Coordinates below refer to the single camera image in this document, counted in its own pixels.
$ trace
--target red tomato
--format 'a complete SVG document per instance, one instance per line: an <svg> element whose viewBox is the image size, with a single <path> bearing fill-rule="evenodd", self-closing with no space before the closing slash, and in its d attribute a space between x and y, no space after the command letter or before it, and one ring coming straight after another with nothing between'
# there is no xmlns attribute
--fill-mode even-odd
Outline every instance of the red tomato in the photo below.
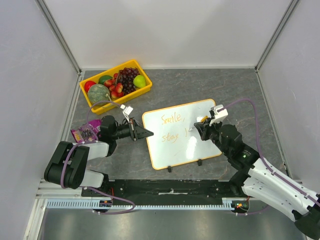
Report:
<svg viewBox="0 0 320 240"><path fill-rule="evenodd" d="M89 91L89 89L91 88L91 86L95 85L96 83L94 81L87 81L84 84L84 90L87 93Z"/></svg>

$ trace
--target gray marble surface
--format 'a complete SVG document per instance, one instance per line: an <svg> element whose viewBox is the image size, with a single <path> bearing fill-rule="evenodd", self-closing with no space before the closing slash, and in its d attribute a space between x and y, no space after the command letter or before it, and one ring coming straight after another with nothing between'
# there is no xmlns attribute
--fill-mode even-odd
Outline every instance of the gray marble surface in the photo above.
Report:
<svg viewBox="0 0 320 240"><path fill-rule="evenodd" d="M86 71L84 79L101 71ZM258 111L259 136L264 157L276 168L285 171L267 108L254 69L155 69L146 70L153 82L151 91L127 104L133 107L132 116L142 123L142 114L147 111L170 106L214 99L217 104L227 105L241 98L252 99ZM71 128L86 123L89 106L82 92L76 105ZM224 124L233 124L242 133L245 143L256 147L256 127L252 106L243 102L228 110ZM114 108L102 115L91 113L89 120L113 115L121 122L121 111ZM71 134L69 141L74 142ZM147 141L131 139L117 141L117 149L110 157L97 158L88 162L89 169L106 173L111 179L220 179L229 180L236 172L224 155L205 159L202 166L196 162L155 170L151 166Z"/></svg>

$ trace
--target green avocado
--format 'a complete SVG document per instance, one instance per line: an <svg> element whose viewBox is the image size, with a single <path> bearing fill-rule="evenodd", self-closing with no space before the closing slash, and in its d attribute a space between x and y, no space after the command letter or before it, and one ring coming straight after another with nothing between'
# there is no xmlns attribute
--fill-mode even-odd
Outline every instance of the green avocado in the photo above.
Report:
<svg viewBox="0 0 320 240"><path fill-rule="evenodd" d="M104 84L105 81L109 80L109 79L112 79L113 77L112 76L109 76L109 75L103 75L99 78L99 84Z"/></svg>

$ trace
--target gray floor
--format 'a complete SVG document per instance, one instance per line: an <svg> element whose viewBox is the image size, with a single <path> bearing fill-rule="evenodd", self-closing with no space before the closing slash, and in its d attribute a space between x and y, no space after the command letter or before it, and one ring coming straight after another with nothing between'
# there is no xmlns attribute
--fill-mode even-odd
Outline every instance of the gray floor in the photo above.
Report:
<svg viewBox="0 0 320 240"><path fill-rule="evenodd" d="M251 201L252 211L264 204ZM46 209L38 240L305 240L294 223L269 207L235 216L219 210L137 210L105 216L90 209Z"/></svg>
<svg viewBox="0 0 320 240"><path fill-rule="evenodd" d="M86 71L84 78L101 71ZM284 166L266 105L254 69L157 69L146 70L153 82L150 92L127 104L134 110L132 116L142 123L142 114L147 111L190 103L203 99L214 99L217 104L229 104L241 98L252 99L257 106L260 127L260 142L264 156L275 167L284 172ZM86 123L89 106L82 93L76 105L71 128ZM239 103L228 110L225 124L233 124L243 135L243 141L256 149L254 111L249 103ZM90 114L89 120L113 115L119 122L123 115L112 109L102 115ZM71 134L69 140L74 142ZM202 166L196 163L176 166L172 173L166 169L154 170L151 166L145 139L133 142L121 139L117 149L108 158L88 162L89 169L109 174L111 179L220 179L229 180L236 172L223 155L206 159Z"/></svg>

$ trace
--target fruit basket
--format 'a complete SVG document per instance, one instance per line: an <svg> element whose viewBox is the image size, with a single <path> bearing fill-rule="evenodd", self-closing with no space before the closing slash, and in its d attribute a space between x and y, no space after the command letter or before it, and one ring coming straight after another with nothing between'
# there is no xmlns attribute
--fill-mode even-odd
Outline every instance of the fruit basket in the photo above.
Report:
<svg viewBox="0 0 320 240"><path fill-rule="evenodd" d="M88 81L94 81L96 84L99 82L99 78L104 76L104 75L109 75L109 76L113 76L114 74L117 74L120 70L123 70L124 68L137 68L138 71L139 71L139 74L144 76L145 77L145 86L142 87L142 88L137 88L135 91L125 95L125 96L122 96L122 97L119 97L119 98L115 98L115 99L112 99L113 102L117 103L117 104L123 104L131 99L134 99L148 91L150 91L151 87L152 87L152 82L150 81L150 79L148 78L148 76L146 75L146 73L143 71L143 69L141 68L141 66L139 65L139 63L135 60L135 59L132 59L130 61L127 61L121 65L118 65L114 68L111 68L107 71L104 71L104 72L101 72L95 76L92 76L86 80L83 80L81 81L79 84L80 84L80 88L84 94L84 97L88 103L88 105L91 107L92 104L89 100L89 97L88 97L88 94L87 92L85 91L85 84L86 82ZM102 114L106 111L109 111L110 109L113 109L115 108L116 106L114 106L113 104L111 103L107 103L103 106L94 106L91 111L95 114Z"/></svg>

